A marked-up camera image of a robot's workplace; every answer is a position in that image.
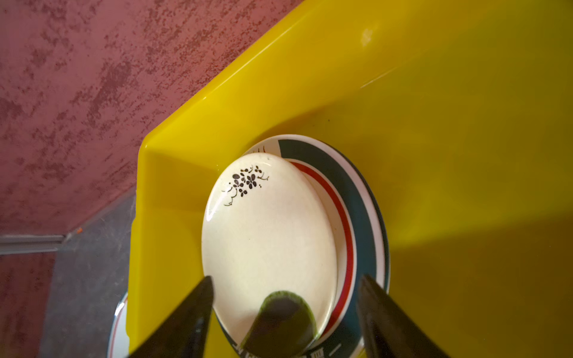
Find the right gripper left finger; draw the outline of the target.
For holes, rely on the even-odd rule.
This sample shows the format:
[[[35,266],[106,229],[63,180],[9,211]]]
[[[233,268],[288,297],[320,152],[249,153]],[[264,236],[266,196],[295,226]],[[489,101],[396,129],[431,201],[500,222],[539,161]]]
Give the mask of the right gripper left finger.
[[[207,276],[130,356],[202,358],[213,301],[213,281]]]

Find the cream plate green patch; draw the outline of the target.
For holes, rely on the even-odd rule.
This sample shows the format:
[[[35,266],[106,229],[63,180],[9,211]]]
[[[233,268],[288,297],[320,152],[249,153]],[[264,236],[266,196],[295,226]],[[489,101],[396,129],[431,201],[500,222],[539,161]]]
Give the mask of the cream plate green patch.
[[[257,357],[296,357],[324,331],[337,294],[334,233],[294,165],[253,153],[217,179],[201,235],[213,308],[230,339]]]

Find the green red rim plate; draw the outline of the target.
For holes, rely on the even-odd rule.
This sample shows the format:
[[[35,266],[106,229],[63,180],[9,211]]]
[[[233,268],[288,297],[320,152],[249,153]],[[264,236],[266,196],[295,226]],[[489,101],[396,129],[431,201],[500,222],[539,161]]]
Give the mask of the green red rim plate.
[[[389,244],[374,194],[352,161],[319,140],[283,134],[257,143],[250,152],[277,155],[296,166],[318,192],[334,231],[337,302],[325,332],[304,357],[358,357],[364,348],[355,310],[358,280],[369,274],[389,288]]]

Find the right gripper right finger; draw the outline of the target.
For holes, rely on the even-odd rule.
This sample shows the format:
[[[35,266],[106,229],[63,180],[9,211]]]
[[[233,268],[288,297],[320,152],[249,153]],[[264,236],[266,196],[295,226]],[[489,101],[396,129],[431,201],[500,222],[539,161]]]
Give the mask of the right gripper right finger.
[[[448,356],[367,274],[359,283],[357,311],[368,357]]]

